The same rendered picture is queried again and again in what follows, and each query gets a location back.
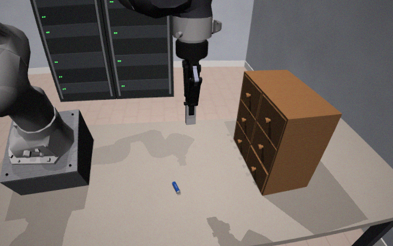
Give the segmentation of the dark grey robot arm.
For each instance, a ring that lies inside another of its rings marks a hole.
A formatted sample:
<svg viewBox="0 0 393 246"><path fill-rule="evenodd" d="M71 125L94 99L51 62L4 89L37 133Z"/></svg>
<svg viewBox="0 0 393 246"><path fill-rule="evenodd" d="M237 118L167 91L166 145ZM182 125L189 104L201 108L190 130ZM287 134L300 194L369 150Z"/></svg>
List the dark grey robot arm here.
<svg viewBox="0 0 393 246"><path fill-rule="evenodd" d="M118 0L124 7L158 19L172 15L172 35L201 43L219 32L212 0ZM12 165L55 165L71 148L74 131L61 119L44 90L28 81L29 40L20 29L0 23L0 117L13 121L8 149Z"/></svg>

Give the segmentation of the brown wooden chest of drawers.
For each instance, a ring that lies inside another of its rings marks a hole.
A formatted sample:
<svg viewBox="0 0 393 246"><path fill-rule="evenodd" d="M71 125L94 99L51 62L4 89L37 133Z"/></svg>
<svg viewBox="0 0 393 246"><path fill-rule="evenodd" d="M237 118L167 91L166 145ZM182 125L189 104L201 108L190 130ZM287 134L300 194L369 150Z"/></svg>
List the brown wooden chest of drawers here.
<svg viewBox="0 0 393 246"><path fill-rule="evenodd" d="M240 101L255 117L255 127L262 95L286 118L278 147L259 123L277 149L270 172L259 157L269 174L262 196L307 187L342 113L288 70L244 71L243 82L245 75L262 92L255 117L241 98L241 90Z"/></svg>

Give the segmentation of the brown wooden drawer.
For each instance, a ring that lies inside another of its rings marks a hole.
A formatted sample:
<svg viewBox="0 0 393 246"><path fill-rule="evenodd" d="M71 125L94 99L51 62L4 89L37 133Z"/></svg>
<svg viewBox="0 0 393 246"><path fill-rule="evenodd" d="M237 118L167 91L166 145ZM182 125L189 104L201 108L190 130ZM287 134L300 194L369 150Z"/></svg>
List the brown wooden drawer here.
<svg viewBox="0 0 393 246"><path fill-rule="evenodd" d="M254 151L253 146L250 146L249 149L249 154L247 157L247 162L246 165L248 169L250 170L250 173L259 189L259 191L262 193L268 178L268 172L263 166L263 163L261 162L259 156L256 154Z"/></svg>
<svg viewBox="0 0 393 246"><path fill-rule="evenodd" d="M245 75L241 98L255 117L257 117L261 94L260 89Z"/></svg>
<svg viewBox="0 0 393 246"><path fill-rule="evenodd" d="M242 130L238 121L237 121L237 125L236 125L236 132L235 132L234 139L235 139L245 161L247 161L247 156L248 156L249 148L250 148L250 141L247 138L244 131Z"/></svg>
<svg viewBox="0 0 393 246"><path fill-rule="evenodd" d="M286 119L265 95L262 95L258 121L274 144L278 147L286 124Z"/></svg>
<svg viewBox="0 0 393 246"><path fill-rule="evenodd" d="M244 129L249 140L251 141L256 119L242 100L240 101L239 114L237 119L242 128Z"/></svg>
<svg viewBox="0 0 393 246"><path fill-rule="evenodd" d="M258 122L256 123L252 144L268 172L270 172L277 149Z"/></svg>

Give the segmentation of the blue aa battery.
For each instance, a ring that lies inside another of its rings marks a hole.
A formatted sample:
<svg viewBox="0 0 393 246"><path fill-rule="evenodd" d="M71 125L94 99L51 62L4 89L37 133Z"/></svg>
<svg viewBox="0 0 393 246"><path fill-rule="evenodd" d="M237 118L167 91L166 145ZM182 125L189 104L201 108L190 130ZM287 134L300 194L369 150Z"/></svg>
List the blue aa battery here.
<svg viewBox="0 0 393 246"><path fill-rule="evenodd" d="M176 191L177 194L181 193L181 191L179 190L179 188L178 188L176 182L172 182L172 185L173 185L173 187L174 187L174 189L175 189L175 191Z"/></svg>

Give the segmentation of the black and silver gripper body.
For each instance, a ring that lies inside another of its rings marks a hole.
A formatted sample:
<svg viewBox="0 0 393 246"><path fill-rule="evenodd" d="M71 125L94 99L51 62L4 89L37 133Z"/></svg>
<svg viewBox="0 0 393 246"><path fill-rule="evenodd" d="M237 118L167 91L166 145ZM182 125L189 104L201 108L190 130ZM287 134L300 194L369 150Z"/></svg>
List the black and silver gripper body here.
<svg viewBox="0 0 393 246"><path fill-rule="evenodd" d="M197 74L199 73L199 60L208 55L207 39L201 43L185 43L178 39L175 41L175 49L177 57L184 59L188 66L188 79L193 77L193 66L197 66Z"/></svg>

